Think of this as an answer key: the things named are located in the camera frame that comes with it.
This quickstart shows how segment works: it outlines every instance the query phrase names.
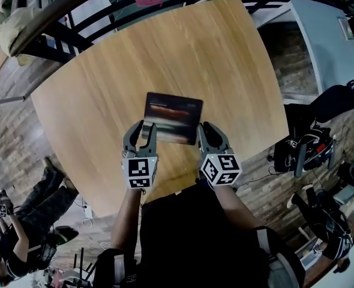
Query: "beige cloth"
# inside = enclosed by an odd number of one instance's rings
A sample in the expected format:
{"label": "beige cloth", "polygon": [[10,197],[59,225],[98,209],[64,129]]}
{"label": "beige cloth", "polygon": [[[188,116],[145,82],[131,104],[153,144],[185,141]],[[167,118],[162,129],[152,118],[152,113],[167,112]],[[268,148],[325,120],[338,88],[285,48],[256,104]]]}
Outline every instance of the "beige cloth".
{"label": "beige cloth", "polygon": [[[16,9],[0,27],[0,46],[7,56],[11,56],[10,47],[17,38],[21,30],[40,13],[37,7],[22,7]],[[19,55],[17,57],[20,65],[25,65],[31,61],[29,56]]]}

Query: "person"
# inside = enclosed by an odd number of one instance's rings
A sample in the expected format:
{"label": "person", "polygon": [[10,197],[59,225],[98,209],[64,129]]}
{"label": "person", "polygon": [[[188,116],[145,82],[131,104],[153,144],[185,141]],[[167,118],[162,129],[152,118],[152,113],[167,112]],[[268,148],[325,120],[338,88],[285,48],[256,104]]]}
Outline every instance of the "person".
{"label": "person", "polygon": [[206,180],[142,206],[137,264],[141,193],[126,191],[110,249],[96,262],[94,288],[267,287],[272,256],[260,247],[259,232],[266,232],[271,254],[283,254],[295,286],[302,287],[305,271],[293,251],[273,230],[261,226],[231,186],[212,190]]}
{"label": "person", "polygon": [[[65,180],[64,187],[60,187],[65,176],[48,158],[43,160],[43,164],[45,169],[42,180],[33,187],[15,214],[9,212],[11,227],[0,218],[0,287],[37,268],[37,257],[51,227],[66,213],[78,195],[69,179]],[[59,245],[74,238],[78,233],[70,227],[64,227],[61,234],[56,235],[60,239],[68,237],[66,240],[56,240]]]}
{"label": "person", "polygon": [[321,191],[316,195],[313,185],[302,188],[306,191],[309,205],[294,193],[287,203],[287,207],[296,205],[309,224],[310,229],[322,243],[315,246],[315,252],[337,261],[334,273],[342,273],[350,265],[349,251],[353,241],[349,225],[339,205],[327,192]]}

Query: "dark rectangular mouse pad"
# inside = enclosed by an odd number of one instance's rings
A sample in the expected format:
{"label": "dark rectangular mouse pad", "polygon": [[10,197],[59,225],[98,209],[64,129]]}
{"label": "dark rectangular mouse pad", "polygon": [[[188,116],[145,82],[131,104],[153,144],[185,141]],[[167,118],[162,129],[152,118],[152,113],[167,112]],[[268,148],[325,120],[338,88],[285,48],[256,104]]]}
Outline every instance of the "dark rectangular mouse pad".
{"label": "dark rectangular mouse pad", "polygon": [[157,140],[196,144],[202,100],[149,92],[146,96],[142,137],[148,138],[153,123],[157,126]]}

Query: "white marker cube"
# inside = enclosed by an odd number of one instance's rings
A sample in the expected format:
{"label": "white marker cube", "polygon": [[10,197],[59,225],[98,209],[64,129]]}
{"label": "white marker cube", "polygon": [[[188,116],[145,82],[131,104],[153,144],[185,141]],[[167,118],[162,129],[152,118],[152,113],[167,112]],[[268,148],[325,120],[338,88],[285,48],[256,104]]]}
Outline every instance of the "white marker cube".
{"label": "white marker cube", "polygon": [[235,154],[208,154],[201,171],[212,186],[217,186],[234,184],[242,169]]}
{"label": "white marker cube", "polygon": [[157,171],[158,157],[123,158],[125,183],[128,188],[150,188]]}

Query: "wooden handrail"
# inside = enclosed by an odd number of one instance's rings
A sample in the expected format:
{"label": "wooden handrail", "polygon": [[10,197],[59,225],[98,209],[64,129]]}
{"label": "wooden handrail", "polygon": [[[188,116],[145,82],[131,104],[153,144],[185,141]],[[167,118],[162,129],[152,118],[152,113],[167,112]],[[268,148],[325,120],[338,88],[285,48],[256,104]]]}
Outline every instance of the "wooden handrail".
{"label": "wooden handrail", "polygon": [[42,10],[39,16],[33,18],[31,22],[20,32],[11,46],[10,53],[16,56],[36,37],[53,22],[64,17],[71,10],[80,6],[88,0],[54,0]]}

